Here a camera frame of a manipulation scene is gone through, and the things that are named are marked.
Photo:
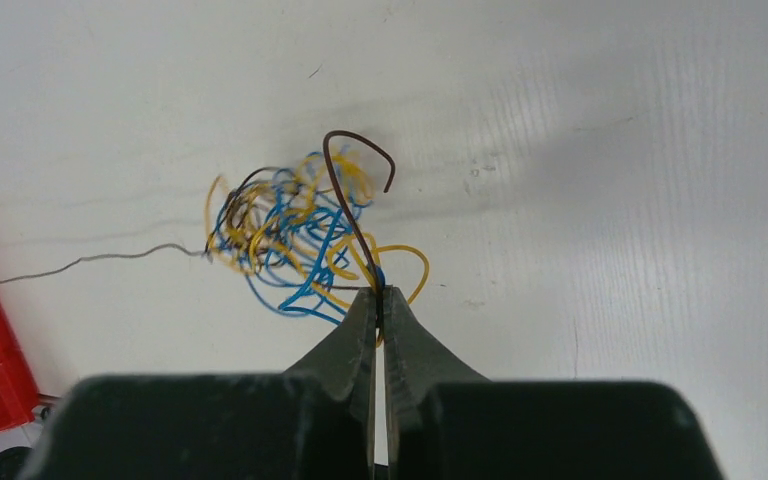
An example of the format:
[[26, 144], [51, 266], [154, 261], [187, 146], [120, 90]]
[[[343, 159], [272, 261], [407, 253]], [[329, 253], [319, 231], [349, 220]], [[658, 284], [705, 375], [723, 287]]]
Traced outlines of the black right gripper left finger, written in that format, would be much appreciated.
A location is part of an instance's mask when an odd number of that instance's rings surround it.
[[103, 375], [55, 406], [23, 479], [367, 479], [375, 301], [288, 369]]

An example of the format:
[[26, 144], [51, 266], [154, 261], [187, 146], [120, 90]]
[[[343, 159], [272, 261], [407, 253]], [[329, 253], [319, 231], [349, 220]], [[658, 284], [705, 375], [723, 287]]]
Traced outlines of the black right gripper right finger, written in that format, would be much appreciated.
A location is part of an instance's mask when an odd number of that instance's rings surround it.
[[718, 479], [700, 422], [652, 381], [491, 380], [383, 299], [394, 479]]

